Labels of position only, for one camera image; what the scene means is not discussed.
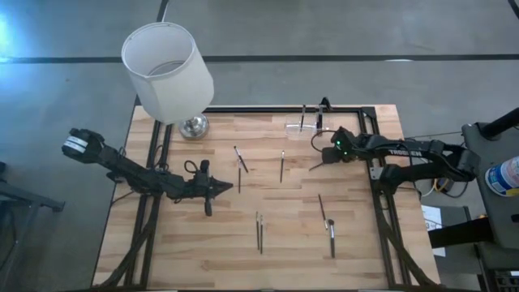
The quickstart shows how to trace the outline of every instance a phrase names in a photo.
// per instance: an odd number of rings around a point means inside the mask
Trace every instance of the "stick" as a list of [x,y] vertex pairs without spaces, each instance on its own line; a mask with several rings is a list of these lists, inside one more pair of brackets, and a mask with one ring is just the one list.
[[256,211],[256,241],[258,242],[258,250],[260,249],[260,218]]
[[299,126],[299,131],[302,131],[302,123],[305,120],[305,112],[307,111],[307,105],[302,105],[302,113],[301,113],[301,126]]
[[238,162],[238,194],[242,193],[242,167]]
[[240,154],[240,151],[236,148],[236,146],[234,146],[234,151],[236,152],[236,155],[238,155],[238,159],[240,160],[240,162],[242,162],[245,172],[249,173],[249,170],[247,169],[247,166],[245,165],[245,161],[243,161],[242,154]]
[[328,222],[326,221],[326,215],[324,215],[323,201],[321,200],[321,194],[319,194],[319,204],[321,205],[321,214],[323,214],[324,228],[328,230]]
[[279,177],[279,183],[283,183],[283,163],[285,162],[285,150],[281,151],[281,174]]
[[335,230],[333,228],[335,222],[332,219],[328,219],[328,224],[330,225],[330,248],[332,249],[332,259],[335,259]]
[[259,223],[261,224],[261,231],[259,233],[259,236],[261,237],[261,240],[259,242],[259,253],[263,255],[263,215],[260,215]]

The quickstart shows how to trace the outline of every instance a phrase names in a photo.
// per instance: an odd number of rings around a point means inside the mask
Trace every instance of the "white label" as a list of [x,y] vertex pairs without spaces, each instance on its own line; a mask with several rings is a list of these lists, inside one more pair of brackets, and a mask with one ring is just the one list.
[[81,139],[76,138],[76,137],[74,137],[74,136],[68,136],[68,138],[66,138],[66,140],[67,140],[67,141],[74,142],[74,143],[76,143],[76,144],[79,144],[79,145],[81,145],[81,146],[83,146],[83,147],[87,147],[87,145],[88,145],[87,141],[85,141],[85,140],[81,140]]
[[[389,150],[392,155],[405,155],[409,156],[409,153],[406,150]],[[419,151],[411,151],[411,156],[413,157],[422,157],[422,153]]]
[[77,150],[77,151],[79,151],[81,153],[84,153],[84,151],[86,150],[84,147],[81,147],[78,144],[72,143],[70,141],[65,141],[65,143],[63,145],[65,145],[67,147],[70,147],[70,148],[72,148],[74,150]]

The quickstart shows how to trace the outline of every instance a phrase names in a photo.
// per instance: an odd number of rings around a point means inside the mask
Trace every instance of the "black stripe on floor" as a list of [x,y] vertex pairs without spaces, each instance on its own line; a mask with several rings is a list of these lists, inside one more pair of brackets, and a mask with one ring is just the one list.
[[515,13],[516,17],[519,19],[519,6],[517,6],[517,3],[515,0],[508,0],[508,4],[510,4],[510,7],[513,10],[513,13]]
[[[247,62],[427,62],[519,60],[519,54],[437,54],[437,55],[264,55],[205,56],[207,63]],[[122,63],[121,57],[0,58],[0,64],[83,64]]]

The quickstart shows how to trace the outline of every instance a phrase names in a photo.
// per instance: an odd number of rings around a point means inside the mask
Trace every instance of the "paper sheet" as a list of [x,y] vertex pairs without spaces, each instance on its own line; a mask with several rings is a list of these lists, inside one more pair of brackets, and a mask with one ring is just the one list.
[[[442,228],[440,208],[422,206],[422,212],[427,231]],[[435,256],[445,256],[445,247],[433,248],[432,253]]]

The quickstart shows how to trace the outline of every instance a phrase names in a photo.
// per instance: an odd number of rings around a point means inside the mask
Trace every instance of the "lamp base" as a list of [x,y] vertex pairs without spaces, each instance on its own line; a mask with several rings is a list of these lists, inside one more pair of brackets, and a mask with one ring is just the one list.
[[193,118],[181,121],[178,129],[185,140],[199,140],[208,133],[209,121],[203,114],[198,114]]

